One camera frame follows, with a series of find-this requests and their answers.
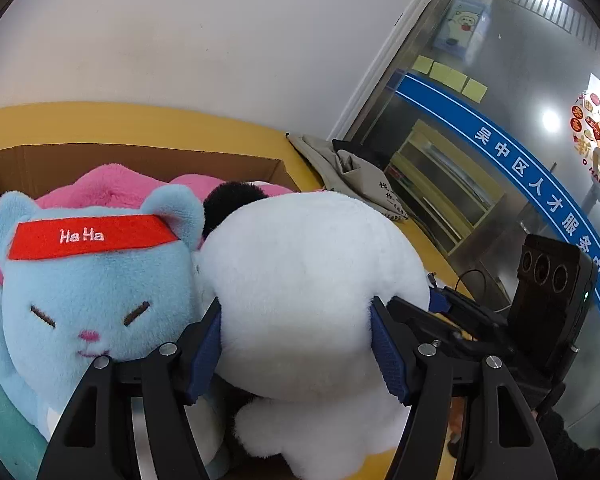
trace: pink plush toy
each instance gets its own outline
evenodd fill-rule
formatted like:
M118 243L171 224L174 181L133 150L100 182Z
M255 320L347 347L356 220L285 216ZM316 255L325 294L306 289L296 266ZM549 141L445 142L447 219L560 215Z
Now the pink plush toy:
M224 181L219 178L198 174L186 174L173 179L169 184L184 184L198 197L200 202ZM80 208L91 205L105 207L129 207L137 209L154 189L166 182L156 180L125 168L121 164L106 164L91 170L73 184L59 187L36 200L42 208ZM277 184L256 183L267 196L277 196L293 191Z

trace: embroidered mouth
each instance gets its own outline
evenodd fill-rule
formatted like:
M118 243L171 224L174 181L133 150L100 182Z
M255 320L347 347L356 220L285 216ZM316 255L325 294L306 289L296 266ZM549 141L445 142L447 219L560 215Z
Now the embroidered mouth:
M76 353L82 357L94 358L94 357L100 357L101 355L109 355L109 350L105 350L104 352L100 352L97 354L90 354L88 352L83 352L82 350L78 350Z

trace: blue ear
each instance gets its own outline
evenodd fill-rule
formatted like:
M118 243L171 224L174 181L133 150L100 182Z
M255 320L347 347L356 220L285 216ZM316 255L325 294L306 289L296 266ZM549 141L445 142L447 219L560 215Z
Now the blue ear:
M7 259L11 239L20 222L26 222L40 208L24 193L10 191L0 197L0 266Z
M189 250L197 248L205 225L205 211L187 186L169 184L155 189L142 202L140 212L159 216Z

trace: teal plush toy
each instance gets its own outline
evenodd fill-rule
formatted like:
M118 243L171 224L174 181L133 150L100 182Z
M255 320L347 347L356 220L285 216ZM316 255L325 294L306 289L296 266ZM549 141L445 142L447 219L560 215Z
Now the teal plush toy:
M95 357L142 358L201 319L191 253L203 224L186 186L159 187L139 210L1 197L0 385L47 440ZM194 436L219 440L205 463L222 440L216 415L189 417Z

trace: embroidered eye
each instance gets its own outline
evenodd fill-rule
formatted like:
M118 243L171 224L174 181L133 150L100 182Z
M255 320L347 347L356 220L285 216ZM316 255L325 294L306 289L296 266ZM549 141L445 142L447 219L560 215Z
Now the embroidered eye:
M31 305L31 311L38 316L42 321L44 321L46 324L51 325L53 328L56 327L56 322L51 319L47 314L45 314L44 312L42 312L40 309L34 307L33 305Z
M133 312L130 312L129 314L127 314L125 316L125 320L123 321L125 326L129 326L130 324L132 324L135 320L136 317L140 316L140 314L142 314L145 310L147 310L149 308L150 304L148 301L143 301L142 305L140 305L138 308L136 308Z

